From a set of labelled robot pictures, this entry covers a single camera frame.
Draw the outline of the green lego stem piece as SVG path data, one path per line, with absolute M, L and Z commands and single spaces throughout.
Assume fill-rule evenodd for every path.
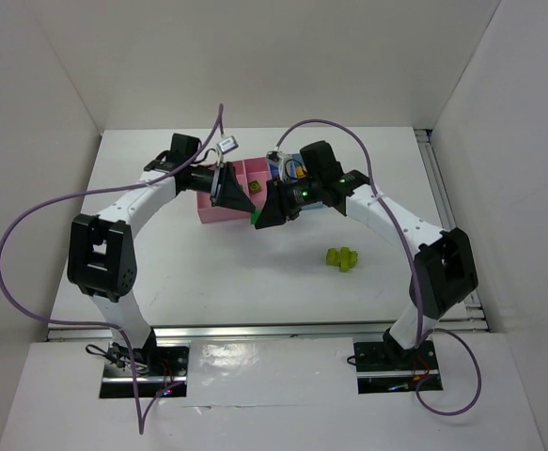
M 255 212 L 253 212 L 250 216 L 250 224 L 252 226 L 255 226 L 257 223 L 258 223 L 258 218 L 261 214 L 261 211 L 260 210 L 256 210 Z

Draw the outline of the small lime lego brick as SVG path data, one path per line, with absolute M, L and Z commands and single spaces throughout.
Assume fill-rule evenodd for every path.
M 248 190 L 250 194 L 257 194 L 262 191 L 262 187 L 257 180 L 252 180 L 248 183 Z

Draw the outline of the lime green lego cluster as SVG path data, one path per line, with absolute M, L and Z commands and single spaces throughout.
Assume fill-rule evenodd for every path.
M 340 272 L 348 272 L 358 262 L 358 253 L 348 247 L 330 248 L 326 253 L 325 262 L 328 266 L 338 267 Z

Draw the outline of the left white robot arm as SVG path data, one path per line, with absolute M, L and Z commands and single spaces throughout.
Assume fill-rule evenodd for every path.
M 169 150 L 143 169 L 138 188 L 94 215 L 71 224 L 67 277 L 98 307 L 114 338 L 116 358 L 155 364 L 156 335 L 133 294 L 138 270 L 134 239 L 143 226 L 184 191 L 205 193 L 213 206 L 248 213 L 256 207 L 232 163 L 197 164 L 198 138 L 175 133 Z

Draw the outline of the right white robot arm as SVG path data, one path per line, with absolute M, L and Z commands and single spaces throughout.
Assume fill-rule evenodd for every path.
M 373 187 L 358 170 L 345 171 L 332 147 L 319 141 L 301 149 L 304 174 L 289 173 L 289 154 L 266 155 L 277 175 L 267 183 L 267 197 L 257 229 L 281 226 L 298 218 L 308 205 L 321 203 L 374 231 L 406 252 L 412 273 L 410 302 L 384 332 L 385 357 L 398 363 L 411 357 L 425 334 L 456 304 L 478 288 L 478 274 L 468 235 L 432 225 Z

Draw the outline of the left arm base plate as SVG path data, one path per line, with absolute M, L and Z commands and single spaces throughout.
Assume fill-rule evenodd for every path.
M 133 398 L 132 366 L 127 358 L 114 355 L 105 359 L 99 398 Z M 137 364 L 140 398 L 176 398 L 187 396 L 187 376 L 190 348 L 188 345 L 157 347 L 149 365 Z

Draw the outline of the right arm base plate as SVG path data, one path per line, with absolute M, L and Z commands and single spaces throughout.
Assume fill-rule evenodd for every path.
M 382 341 L 355 342 L 353 355 L 346 362 L 356 370 L 357 389 L 363 394 L 442 391 L 443 383 L 436 349 L 427 340 L 418 350 L 402 360 L 391 361 L 384 353 Z

